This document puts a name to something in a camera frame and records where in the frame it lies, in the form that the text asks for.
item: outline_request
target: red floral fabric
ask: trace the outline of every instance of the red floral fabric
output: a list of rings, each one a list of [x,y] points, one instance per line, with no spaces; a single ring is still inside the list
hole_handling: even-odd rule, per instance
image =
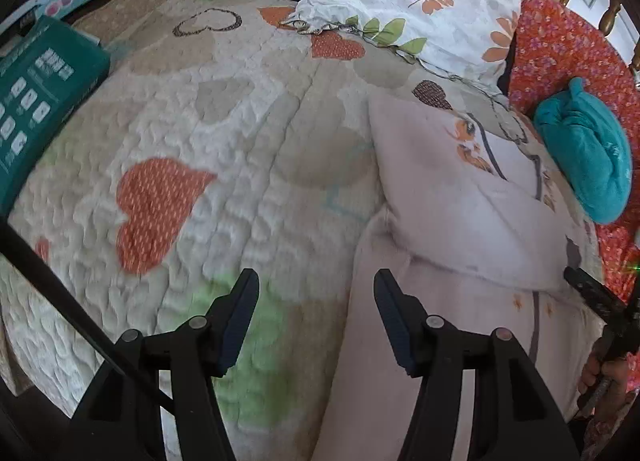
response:
[[[627,65],[602,33],[553,0],[524,0],[516,31],[509,99],[523,113],[566,89],[575,76],[585,90],[618,117],[633,155],[633,178],[625,211],[609,225],[596,225],[607,287],[626,300],[633,289],[640,250],[640,96]]]

